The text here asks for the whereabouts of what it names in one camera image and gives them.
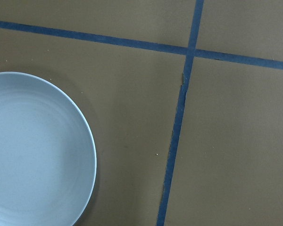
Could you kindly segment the light blue plate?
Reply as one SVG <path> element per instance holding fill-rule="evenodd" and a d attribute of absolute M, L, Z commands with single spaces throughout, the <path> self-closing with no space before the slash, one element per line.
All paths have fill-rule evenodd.
<path fill-rule="evenodd" d="M 90 127 L 73 100 L 26 73 L 0 73 L 0 226 L 72 226 L 94 188 Z"/>

